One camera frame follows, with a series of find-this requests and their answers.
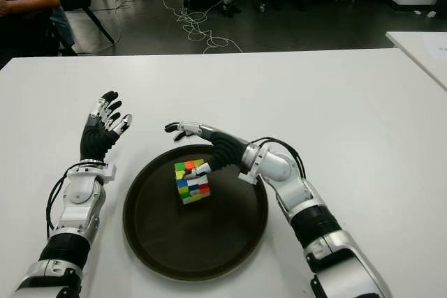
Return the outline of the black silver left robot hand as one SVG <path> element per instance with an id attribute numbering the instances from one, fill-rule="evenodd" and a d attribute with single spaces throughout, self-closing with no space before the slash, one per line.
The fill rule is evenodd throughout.
<path id="1" fill-rule="evenodd" d="M 122 106 L 119 94 L 109 91 L 95 100 L 90 110 L 80 140 L 80 160 L 103 162 L 107 152 L 131 126 L 133 117 L 121 117 L 117 111 Z"/>

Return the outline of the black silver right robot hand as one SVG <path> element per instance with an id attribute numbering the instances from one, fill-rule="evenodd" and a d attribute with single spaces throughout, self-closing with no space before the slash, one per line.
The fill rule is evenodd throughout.
<path id="1" fill-rule="evenodd" d="M 210 142 L 213 146 L 212 157 L 207 162 L 192 169 L 185 179 L 201 177 L 210 172 L 220 170 L 227 165 L 241 166 L 242 158 L 249 146 L 246 140 L 223 132 L 217 128 L 186 121 L 175 121 L 165 125 L 165 132 L 178 131 L 174 141 L 180 141 L 183 137 L 197 135 Z"/>

